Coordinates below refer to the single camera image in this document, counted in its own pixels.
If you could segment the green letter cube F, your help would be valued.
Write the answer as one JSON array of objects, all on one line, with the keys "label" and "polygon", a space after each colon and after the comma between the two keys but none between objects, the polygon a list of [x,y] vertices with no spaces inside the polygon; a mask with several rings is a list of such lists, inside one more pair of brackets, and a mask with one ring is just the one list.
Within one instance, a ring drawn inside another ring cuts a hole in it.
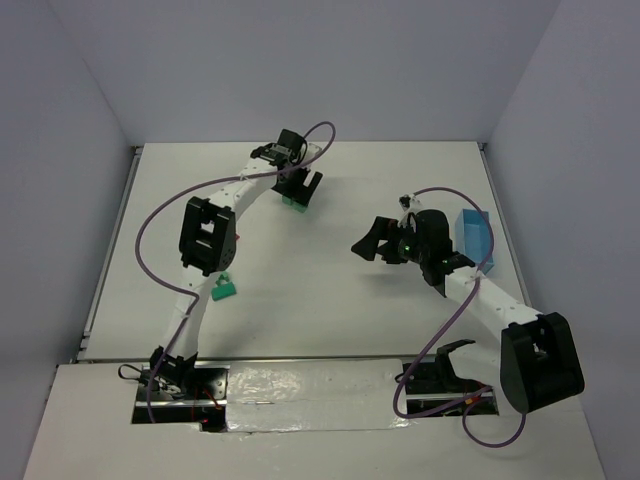
[{"label": "green letter cube F", "polygon": [[305,213],[307,211],[307,207],[305,205],[299,204],[297,202],[293,202],[291,204],[291,207],[299,213]]}]

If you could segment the blue plastic bin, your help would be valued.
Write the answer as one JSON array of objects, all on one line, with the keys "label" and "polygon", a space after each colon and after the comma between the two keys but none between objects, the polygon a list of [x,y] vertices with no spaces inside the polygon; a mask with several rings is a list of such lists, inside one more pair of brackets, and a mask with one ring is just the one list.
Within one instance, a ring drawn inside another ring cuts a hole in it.
[{"label": "blue plastic bin", "polygon": [[486,211],[462,209],[455,222],[456,249],[476,264],[480,264],[491,249],[491,234]]}]

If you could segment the green arch block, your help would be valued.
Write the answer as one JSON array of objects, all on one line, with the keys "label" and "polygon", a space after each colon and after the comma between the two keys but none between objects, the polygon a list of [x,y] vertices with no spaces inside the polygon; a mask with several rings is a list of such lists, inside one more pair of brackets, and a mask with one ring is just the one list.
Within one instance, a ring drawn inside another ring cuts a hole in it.
[{"label": "green arch block", "polygon": [[233,282],[216,283],[211,289],[211,299],[214,302],[232,297],[236,294],[237,290]]},{"label": "green arch block", "polygon": [[216,285],[221,286],[224,284],[229,284],[231,282],[230,276],[227,272],[221,272],[218,279],[216,280]]}]

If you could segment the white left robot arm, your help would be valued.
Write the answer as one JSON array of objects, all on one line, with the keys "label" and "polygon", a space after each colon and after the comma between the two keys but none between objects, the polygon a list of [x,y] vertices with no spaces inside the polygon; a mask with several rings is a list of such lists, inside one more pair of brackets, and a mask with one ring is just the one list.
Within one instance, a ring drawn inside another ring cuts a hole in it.
[{"label": "white left robot arm", "polygon": [[[252,150],[239,173],[189,187],[145,219],[135,240],[136,261],[150,279],[177,294],[165,339],[149,360],[152,384],[178,398],[193,390],[202,321],[216,282],[235,258],[238,221],[268,191],[278,193],[292,206],[306,208],[322,179],[310,166],[326,150],[309,142],[306,134],[284,129],[276,141]],[[142,236],[173,202],[214,185],[221,188],[206,197],[193,195],[186,202],[178,242],[181,283],[171,284],[152,273],[142,260]]]}]

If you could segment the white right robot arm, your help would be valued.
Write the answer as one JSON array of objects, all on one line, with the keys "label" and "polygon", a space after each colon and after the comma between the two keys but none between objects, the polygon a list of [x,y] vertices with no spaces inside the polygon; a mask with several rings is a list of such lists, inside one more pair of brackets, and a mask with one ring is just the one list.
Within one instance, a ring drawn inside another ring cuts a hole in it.
[{"label": "white right robot arm", "polygon": [[400,220],[376,217],[351,248],[366,261],[415,263],[426,283],[455,302],[498,340],[496,353],[472,339],[437,348],[435,364],[446,386],[464,380],[491,385],[518,413],[528,414],[581,394],[585,380],[570,325],[510,296],[476,264],[454,250],[446,215],[408,211]]}]

